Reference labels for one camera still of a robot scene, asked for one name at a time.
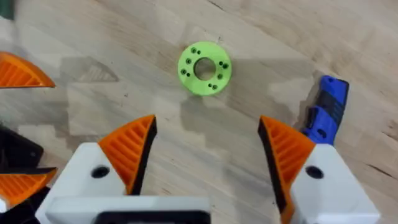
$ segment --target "wood grain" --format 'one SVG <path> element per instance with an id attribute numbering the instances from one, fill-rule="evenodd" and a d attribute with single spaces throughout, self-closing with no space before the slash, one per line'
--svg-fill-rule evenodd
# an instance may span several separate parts
<path id="1" fill-rule="evenodd" d="M 1 90 L 2 122 L 41 144 L 42 166 L 156 114 L 143 193 L 204 195 L 214 223 L 277 223 L 261 114 L 301 127 L 319 75 L 351 84 L 336 148 L 382 212 L 398 215 L 398 4 L 312 0 L 19 1 L 0 49 L 50 76 L 54 89 Z M 217 42 L 233 60 L 219 95 L 189 94 L 182 50 Z"/>

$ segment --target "center hole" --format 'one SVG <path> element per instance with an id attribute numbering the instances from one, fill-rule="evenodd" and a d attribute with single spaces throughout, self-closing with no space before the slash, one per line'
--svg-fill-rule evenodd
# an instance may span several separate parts
<path id="1" fill-rule="evenodd" d="M 208 58 L 201 58 L 196 62 L 193 71 L 200 80 L 209 80 L 216 72 L 216 65 Z"/>

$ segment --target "green disc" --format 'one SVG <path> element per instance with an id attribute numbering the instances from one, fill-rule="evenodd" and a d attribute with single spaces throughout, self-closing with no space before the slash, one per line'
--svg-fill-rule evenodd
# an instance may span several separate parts
<path id="1" fill-rule="evenodd" d="M 209 80 L 199 79 L 194 72 L 195 64 L 203 58 L 213 61 L 216 70 Z M 178 61 L 178 77 L 193 94 L 206 96 L 221 91 L 231 79 L 232 64 L 228 54 L 212 42 L 197 42 L 187 47 Z"/>

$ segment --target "orange object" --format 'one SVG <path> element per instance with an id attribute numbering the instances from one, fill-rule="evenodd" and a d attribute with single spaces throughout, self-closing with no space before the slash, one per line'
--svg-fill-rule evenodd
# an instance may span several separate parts
<path id="1" fill-rule="evenodd" d="M 290 188 L 315 143 L 290 126 L 266 116 L 260 117 L 259 135 L 267 156 L 280 220 L 287 224 L 294 214 Z"/>
<path id="2" fill-rule="evenodd" d="M 141 191 L 156 132 L 156 118 L 149 115 L 124 125 L 98 142 L 129 195 L 138 195 Z"/>
<path id="3" fill-rule="evenodd" d="M 0 52 L 0 88 L 55 87 L 37 66 L 16 55 Z"/>
<path id="4" fill-rule="evenodd" d="M 57 168 L 29 170 L 27 173 L 0 174 L 0 196 L 12 208 L 45 187 Z"/>

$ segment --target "blue clamp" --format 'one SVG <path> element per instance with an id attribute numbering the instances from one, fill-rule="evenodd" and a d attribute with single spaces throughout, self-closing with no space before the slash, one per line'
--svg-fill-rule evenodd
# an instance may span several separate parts
<path id="1" fill-rule="evenodd" d="M 343 119 L 349 83 L 324 75 L 319 85 L 316 103 L 308 111 L 307 122 L 302 132 L 317 144 L 333 145 Z"/>

